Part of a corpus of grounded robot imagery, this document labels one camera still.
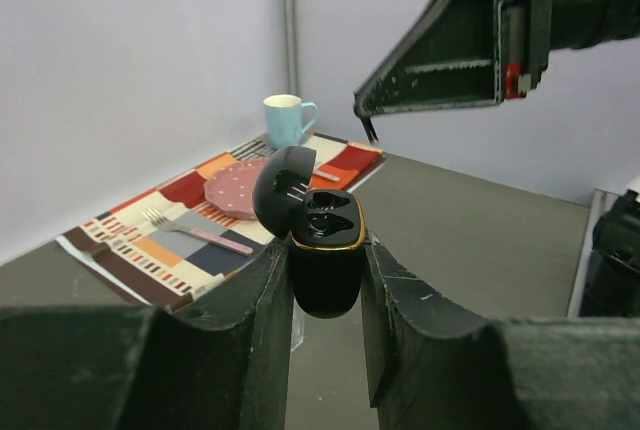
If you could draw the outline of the glossy black gold-striped earbud case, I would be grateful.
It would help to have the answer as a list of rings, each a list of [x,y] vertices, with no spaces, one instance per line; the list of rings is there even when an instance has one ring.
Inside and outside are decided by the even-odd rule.
[[[337,318],[356,302],[366,266],[366,224],[351,193],[310,188],[316,151],[277,150],[261,170],[253,209],[261,225],[287,244],[286,271],[301,309]]]

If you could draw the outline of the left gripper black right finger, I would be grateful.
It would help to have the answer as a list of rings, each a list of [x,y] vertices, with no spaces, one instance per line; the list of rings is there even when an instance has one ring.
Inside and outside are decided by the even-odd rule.
[[[639,323],[489,319],[366,239],[369,400],[382,429],[635,429]]]

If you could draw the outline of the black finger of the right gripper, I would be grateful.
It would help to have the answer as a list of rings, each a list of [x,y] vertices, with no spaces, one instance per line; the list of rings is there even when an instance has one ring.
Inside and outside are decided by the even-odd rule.
[[[429,0],[354,94],[354,112],[494,106],[504,97],[505,0]]]

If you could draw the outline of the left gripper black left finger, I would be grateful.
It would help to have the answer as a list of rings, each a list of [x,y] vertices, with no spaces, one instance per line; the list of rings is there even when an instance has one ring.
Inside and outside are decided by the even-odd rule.
[[[268,245],[177,312],[131,304],[56,243],[1,269],[5,429],[281,429],[292,292]]]

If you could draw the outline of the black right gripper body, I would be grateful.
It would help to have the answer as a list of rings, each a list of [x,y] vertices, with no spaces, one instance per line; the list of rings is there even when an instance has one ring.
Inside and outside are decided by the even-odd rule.
[[[494,0],[499,100],[534,90],[554,50],[582,50],[639,35],[639,0]]]

